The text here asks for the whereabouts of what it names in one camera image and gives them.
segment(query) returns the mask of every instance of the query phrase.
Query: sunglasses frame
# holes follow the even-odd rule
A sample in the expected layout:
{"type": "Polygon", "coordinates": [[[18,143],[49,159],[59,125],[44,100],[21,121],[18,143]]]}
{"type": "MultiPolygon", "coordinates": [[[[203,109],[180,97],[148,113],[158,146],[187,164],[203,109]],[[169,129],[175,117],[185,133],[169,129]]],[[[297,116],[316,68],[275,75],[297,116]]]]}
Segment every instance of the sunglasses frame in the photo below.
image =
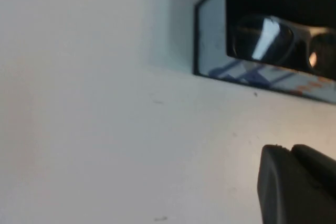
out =
{"type": "MultiPolygon", "coordinates": [[[[292,38],[291,45],[289,46],[284,56],[280,60],[274,62],[275,65],[281,66],[281,64],[284,63],[288,59],[295,45],[299,41],[303,41],[306,45],[305,59],[306,59],[307,67],[313,74],[320,75],[320,76],[322,75],[322,73],[314,69],[310,63],[310,60],[309,60],[310,59],[310,44],[311,44],[312,39],[317,35],[332,33],[332,34],[335,34],[336,36],[335,29],[328,28],[328,27],[313,27],[313,26],[301,25],[301,24],[297,24],[297,23],[294,23],[294,22],[291,22],[291,21],[288,21],[282,18],[275,17],[275,16],[257,15],[257,14],[245,16],[237,22],[235,26],[234,35],[233,35],[233,51],[234,51],[235,56],[239,59],[241,58],[238,56],[237,50],[236,50],[236,29],[240,23],[243,23],[246,20],[256,19],[256,18],[269,19],[275,23],[286,26],[292,32],[293,38],[292,38]]],[[[251,59],[251,61],[261,62],[260,60],[254,60],[254,59],[251,59]]]]}

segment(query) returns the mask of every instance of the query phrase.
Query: sunglasses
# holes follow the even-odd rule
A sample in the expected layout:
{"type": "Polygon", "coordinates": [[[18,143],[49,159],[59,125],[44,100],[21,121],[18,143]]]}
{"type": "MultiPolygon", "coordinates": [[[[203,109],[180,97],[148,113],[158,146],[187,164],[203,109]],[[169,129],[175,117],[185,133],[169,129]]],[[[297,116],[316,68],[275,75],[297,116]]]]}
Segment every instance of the sunglasses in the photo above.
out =
{"type": "Polygon", "coordinates": [[[273,16],[241,19],[233,31],[236,58],[290,67],[336,80],[336,30],[273,16]]]}

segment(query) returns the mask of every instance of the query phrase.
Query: white wall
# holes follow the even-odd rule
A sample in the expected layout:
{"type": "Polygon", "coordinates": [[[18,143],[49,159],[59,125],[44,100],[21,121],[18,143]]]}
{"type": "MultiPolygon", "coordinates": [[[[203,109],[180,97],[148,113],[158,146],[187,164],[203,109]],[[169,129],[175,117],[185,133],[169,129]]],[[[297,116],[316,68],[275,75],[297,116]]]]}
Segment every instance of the white wall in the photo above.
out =
{"type": "Polygon", "coordinates": [[[191,75],[195,2],[0,0],[0,223],[257,224],[263,145],[336,157],[336,107],[191,75]]]}

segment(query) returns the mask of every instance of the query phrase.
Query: sunglasses lens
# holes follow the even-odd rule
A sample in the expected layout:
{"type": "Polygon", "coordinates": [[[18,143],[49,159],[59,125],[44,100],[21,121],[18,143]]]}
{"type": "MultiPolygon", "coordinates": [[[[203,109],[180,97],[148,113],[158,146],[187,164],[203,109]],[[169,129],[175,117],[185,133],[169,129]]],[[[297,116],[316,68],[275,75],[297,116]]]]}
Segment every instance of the sunglasses lens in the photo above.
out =
{"type": "Polygon", "coordinates": [[[279,64],[293,41],[292,31],[270,18],[253,17],[238,23],[234,50],[240,59],[279,64]]]}
{"type": "Polygon", "coordinates": [[[309,64],[316,73],[336,79],[336,34],[320,34],[311,40],[309,64]]]}

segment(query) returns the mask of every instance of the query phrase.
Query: black plastic object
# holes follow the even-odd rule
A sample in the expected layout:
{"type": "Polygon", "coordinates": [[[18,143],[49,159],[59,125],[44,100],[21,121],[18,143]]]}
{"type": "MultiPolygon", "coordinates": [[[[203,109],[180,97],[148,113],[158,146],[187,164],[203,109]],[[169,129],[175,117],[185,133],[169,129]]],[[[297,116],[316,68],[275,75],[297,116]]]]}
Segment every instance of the black plastic object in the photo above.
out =
{"type": "Polygon", "coordinates": [[[264,224],[335,224],[336,161],[305,145],[267,145],[258,195],[264,224]]]}

